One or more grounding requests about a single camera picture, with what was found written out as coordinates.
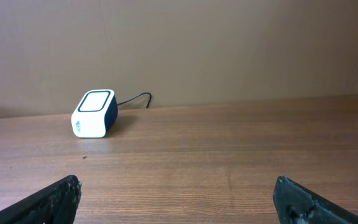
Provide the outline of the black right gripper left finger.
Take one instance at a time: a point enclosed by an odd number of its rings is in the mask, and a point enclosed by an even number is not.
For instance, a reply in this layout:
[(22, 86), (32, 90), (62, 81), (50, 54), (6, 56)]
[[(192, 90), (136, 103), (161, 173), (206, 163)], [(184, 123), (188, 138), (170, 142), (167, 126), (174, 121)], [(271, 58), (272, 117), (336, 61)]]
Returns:
[(75, 175), (39, 190), (0, 211), (0, 224), (73, 224), (81, 199)]

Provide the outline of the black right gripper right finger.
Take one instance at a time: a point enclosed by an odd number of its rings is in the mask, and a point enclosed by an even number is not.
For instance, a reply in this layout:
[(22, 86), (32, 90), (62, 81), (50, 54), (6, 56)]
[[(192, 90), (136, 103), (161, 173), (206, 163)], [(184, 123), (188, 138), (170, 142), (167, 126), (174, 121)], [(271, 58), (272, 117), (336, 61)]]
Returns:
[(281, 224), (358, 224), (358, 216), (293, 180), (280, 176), (273, 203)]

